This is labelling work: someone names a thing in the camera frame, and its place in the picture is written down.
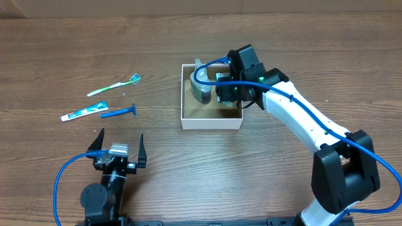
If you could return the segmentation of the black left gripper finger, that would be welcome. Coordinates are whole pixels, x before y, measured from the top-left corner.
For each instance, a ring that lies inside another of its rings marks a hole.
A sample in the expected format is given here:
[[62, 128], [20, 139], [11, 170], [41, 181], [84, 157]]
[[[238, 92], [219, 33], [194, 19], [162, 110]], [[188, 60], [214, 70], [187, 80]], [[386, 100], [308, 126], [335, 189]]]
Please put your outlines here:
[[101, 129], [99, 135], [94, 142], [88, 147], [88, 151], [100, 151], [104, 140], [104, 128]]
[[138, 150], [138, 168], [145, 168], [147, 162], [147, 155], [144, 147], [144, 136], [141, 135], [140, 142], [139, 142], [139, 150]]

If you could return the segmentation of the green white soap packet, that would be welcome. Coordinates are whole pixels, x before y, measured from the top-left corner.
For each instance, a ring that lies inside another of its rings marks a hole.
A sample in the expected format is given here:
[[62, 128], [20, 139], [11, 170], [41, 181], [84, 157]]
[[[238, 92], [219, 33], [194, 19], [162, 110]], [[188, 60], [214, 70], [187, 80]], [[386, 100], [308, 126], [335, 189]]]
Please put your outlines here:
[[[230, 73], [216, 73], [214, 77], [215, 82], [230, 82], [232, 80]], [[216, 86], [215, 93], [217, 94], [217, 102], [233, 107], [233, 102], [236, 101], [234, 89], [235, 85]]]

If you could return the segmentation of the clear soap pump bottle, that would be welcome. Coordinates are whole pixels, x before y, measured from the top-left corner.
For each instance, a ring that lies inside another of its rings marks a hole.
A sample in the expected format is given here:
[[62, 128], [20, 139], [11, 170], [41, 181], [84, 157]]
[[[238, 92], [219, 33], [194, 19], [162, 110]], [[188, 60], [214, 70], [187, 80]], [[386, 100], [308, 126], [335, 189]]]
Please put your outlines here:
[[190, 74], [191, 91], [192, 91], [193, 96], [199, 102], [201, 102], [202, 104], [208, 104], [211, 100], [211, 88], [212, 87], [209, 85], [203, 85], [203, 84], [195, 81], [195, 78], [197, 78], [199, 81], [202, 81], [202, 82], [210, 82], [208, 75], [207, 75], [206, 68], [201, 68], [195, 75], [196, 69], [198, 69], [202, 65], [203, 64], [200, 61], [200, 59], [196, 58], [195, 59], [195, 69]]

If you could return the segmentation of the teal white toothpaste tube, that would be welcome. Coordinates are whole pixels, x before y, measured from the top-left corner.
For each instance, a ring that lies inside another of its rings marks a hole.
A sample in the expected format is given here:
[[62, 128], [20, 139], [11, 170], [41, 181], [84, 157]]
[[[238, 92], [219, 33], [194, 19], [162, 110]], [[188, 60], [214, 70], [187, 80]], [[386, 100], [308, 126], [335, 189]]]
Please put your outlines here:
[[86, 108], [80, 109], [80, 110], [76, 110], [75, 112], [71, 112], [69, 114], [66, 114], [64, 116], [61, 116], [60, 120], [62, 122], [66, 122], [66, 121], [71, 121], [74, 119], [77, 119], [79, 117], [83, 117], [83, 116], [87, 116], [87, 115], [91, 115], [91, 114], [95, 114], [98, 112], [102, 112], [105, 110], [108, 110], [108, 105], [107, 102], [105, 100], [96, 103], [94, 105], [88, 106]]

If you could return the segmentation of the white cardboard box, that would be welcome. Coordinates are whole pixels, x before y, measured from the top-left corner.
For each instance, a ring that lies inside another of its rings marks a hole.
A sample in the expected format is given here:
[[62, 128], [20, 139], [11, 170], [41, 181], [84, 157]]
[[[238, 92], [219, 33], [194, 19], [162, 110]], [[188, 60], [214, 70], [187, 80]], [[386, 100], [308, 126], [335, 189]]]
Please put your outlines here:
[[226, 105], [217, 101], [215, 87], [211, 89], [211, 100], [203, 104], [192, 94], [190, 76], [195, 69], [193, 63], [182, 65], [181, 113], [183, 129], [238, 130], [243, 122], [243, 109], [236, 103]]

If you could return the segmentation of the green white toothbrush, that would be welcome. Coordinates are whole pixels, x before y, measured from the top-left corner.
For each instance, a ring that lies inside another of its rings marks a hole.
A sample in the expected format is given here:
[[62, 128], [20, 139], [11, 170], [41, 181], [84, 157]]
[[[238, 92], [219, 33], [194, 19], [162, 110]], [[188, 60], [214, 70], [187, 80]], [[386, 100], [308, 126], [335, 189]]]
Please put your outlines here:
[[117, 82], [117, 83], [112, 84], [110, 86], [94, 90], [94, 91], [88, 93], [87, 96], [91, 97], [91, 96], [97, 95], [97, 94], [99, 94], [101, 92], [105, 92], [107, 90], [114, 89], [114, 88], [117, 88], [117, 87], [122, 87], [122, 86], [129, 85], [129, 84], [136, 85], [140, 80], [141, 80], [141, 77], [139, 76], [139, 74], [135, 73], [135, 74], [133, 74], [131, 76], [131, 78], [127, 82]]

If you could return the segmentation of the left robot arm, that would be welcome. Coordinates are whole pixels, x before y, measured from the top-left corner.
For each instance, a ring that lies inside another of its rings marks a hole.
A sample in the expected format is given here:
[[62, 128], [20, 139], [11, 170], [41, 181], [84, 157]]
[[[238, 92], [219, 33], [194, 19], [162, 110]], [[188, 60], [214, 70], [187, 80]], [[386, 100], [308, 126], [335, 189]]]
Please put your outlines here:
[[101, 130], [87, 150], [102, 177], [100, 183], [87, 185], [81, 192], [84, 225], [134, 225], [130, 217], [121, 213], [121, 206], [127, 175], [135, 175], [138, 168], [146, 167], [144, 138], [140, 138], [136, 162], [128, 160], [127, 144], [114, 143], [109, 149], [102, 149], [103, 140], [104, 130]]

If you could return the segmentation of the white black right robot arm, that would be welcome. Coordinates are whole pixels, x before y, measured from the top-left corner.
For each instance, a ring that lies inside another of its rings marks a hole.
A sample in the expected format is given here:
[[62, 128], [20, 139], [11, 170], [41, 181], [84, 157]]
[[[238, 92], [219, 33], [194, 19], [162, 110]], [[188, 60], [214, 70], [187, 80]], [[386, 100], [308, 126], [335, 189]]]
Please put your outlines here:
[[379, 190], [374, 147], [366, 132], [350, 132], [331, 121], [282, 71], [266, 70], [252, 45], [231, 50], [219, 61], [230, 70], [215, 78], [219, 101], [257, 104], [286, 125], [313, 157], [314, 199], [295, 217], [295, 225], [338, 225], [355, 204]]

